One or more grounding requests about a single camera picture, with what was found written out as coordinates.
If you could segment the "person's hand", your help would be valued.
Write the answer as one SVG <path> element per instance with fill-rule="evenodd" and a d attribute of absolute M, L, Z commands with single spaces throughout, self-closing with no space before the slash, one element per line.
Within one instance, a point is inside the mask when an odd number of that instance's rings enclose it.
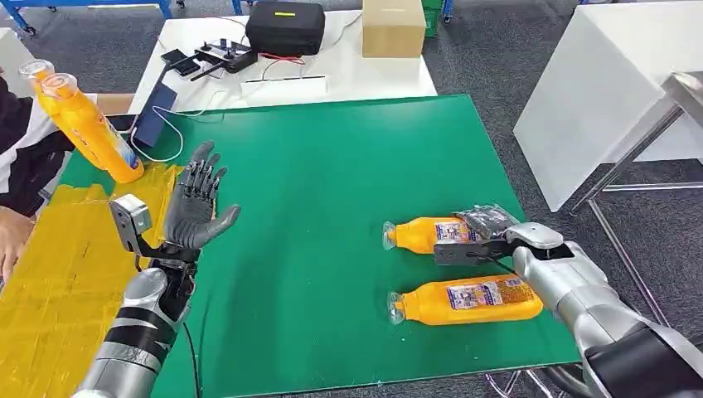
<path fill-rule="evenodd" d="M 8 207 L 1 207 L 1 280 L 12 276 L 36 222 Z"/>

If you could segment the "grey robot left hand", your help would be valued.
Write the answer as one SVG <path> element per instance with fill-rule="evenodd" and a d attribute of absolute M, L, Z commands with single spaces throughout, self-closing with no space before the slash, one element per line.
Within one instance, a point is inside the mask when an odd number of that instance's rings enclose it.
<path fill-rule="evenodd" d="M 205 141 L 193 152 L 177 177 L 163 224 L 165 241 L 198 250 L 236 223 L 241 207 L 228 206 L 216 215 L 216 196 L 226 167 L 218 167 L 221 156 L 215 143 Z"/>

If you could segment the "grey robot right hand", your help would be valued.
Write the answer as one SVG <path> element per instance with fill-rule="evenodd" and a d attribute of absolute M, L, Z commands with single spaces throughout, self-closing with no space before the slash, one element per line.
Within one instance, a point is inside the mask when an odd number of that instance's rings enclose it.
<path fill-rule="evenodd" d="M 503 240 L 505 231 L 520 222 L 497 204 L 474 205 L 473 208 L 451 213 L 468 227 L 468 242 Z"/>

